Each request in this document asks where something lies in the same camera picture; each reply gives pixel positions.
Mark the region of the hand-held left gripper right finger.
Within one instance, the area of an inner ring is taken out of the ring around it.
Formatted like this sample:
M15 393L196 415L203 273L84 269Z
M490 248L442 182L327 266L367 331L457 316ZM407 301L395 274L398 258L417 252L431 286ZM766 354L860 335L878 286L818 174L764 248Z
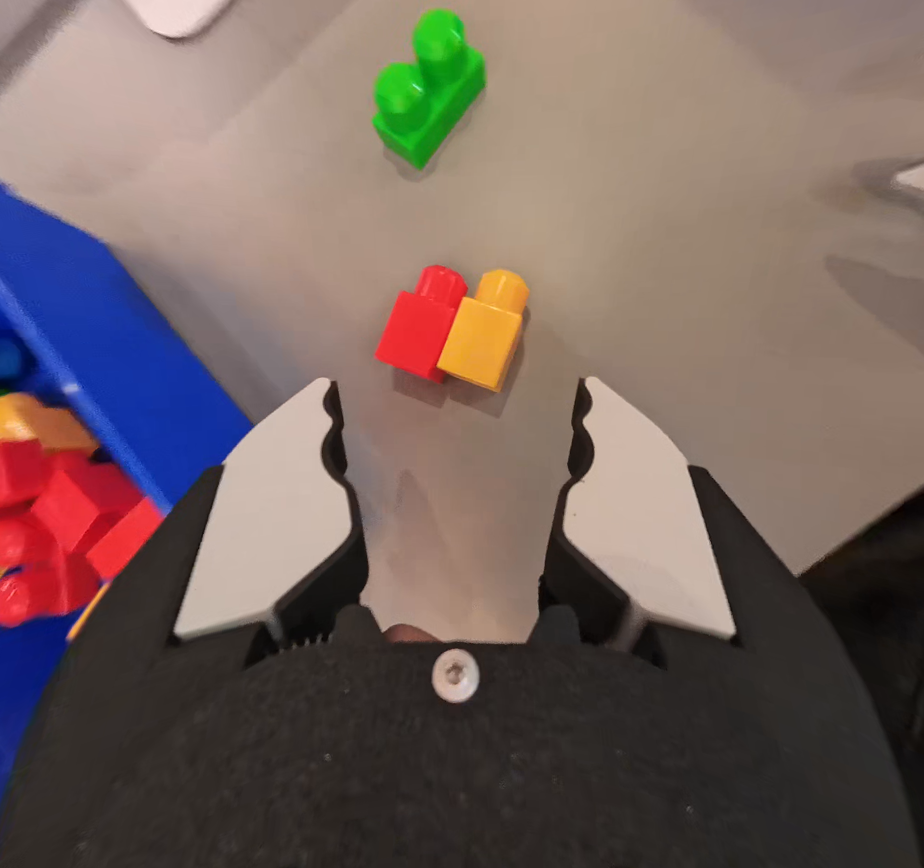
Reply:
M687 458L598 377L578 381L568 478L541 575L581 641L631 649L650 624L736 634Z

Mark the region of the green two-stud block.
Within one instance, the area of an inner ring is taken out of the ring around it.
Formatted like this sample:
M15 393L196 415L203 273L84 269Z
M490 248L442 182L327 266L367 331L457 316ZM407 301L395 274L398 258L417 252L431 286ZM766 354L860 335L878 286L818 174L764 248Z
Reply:
M387 150L422 170L484 91L487 67L449 9L422 14L412 48L413 62L386 65L376 77L372 125Z

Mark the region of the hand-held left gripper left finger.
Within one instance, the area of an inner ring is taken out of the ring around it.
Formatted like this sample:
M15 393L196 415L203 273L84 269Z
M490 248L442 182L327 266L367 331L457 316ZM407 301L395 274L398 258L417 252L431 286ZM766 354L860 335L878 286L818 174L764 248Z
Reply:
M369 560L344 426L338 384L320 377L231 450L174 625L179 641L256 624L281 647L316 643L359 602Z

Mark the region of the red single-stud block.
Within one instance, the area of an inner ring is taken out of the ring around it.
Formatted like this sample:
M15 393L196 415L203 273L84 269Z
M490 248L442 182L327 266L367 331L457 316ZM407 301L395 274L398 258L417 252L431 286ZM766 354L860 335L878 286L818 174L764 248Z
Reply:
M425 267L415 289L401 291L376 348L376 359L410 375L441 384L438 361L468 284L440 264Z

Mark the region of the grey desk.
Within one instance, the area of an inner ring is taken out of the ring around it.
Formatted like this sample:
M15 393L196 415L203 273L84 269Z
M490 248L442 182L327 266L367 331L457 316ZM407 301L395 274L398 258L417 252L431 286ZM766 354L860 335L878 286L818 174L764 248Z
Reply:
M487 84L422 170L376 77ZM922 0L82 0L3 79L2 181L101 238L256 421L338 381L384 626L519 640L597 376L800 572L922 484ZM432 264L529 288L502 390L375 352Z

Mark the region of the blue plastic bin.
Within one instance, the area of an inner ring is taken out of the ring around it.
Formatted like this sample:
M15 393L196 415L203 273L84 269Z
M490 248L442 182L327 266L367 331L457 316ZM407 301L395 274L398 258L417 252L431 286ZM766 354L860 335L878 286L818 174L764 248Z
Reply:
M1 322L165 517L253 423L110 250L2 186ZM76 616L2 630L2 793Z

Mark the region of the person's dark sweatshirt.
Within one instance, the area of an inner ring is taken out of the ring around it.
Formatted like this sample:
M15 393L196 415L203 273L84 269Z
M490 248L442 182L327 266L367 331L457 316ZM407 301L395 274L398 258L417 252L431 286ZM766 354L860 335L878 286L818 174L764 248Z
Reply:
M923 490L799 575L864 681L923 845Z

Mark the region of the orange single-stud block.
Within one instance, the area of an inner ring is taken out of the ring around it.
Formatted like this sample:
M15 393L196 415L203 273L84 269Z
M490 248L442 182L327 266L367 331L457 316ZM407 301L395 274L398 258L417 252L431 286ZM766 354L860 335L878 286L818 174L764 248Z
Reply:
M479 388L501 391L522 334L528 296L519 274L502 269L484 273L475 295L460 302L438 369Z

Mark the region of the pile of loose toy blocks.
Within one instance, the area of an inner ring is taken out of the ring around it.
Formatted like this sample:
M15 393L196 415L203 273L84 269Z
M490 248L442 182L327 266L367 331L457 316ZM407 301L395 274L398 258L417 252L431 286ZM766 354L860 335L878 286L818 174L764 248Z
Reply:
M72 639L163 517L2 327L2 630L76 616Z

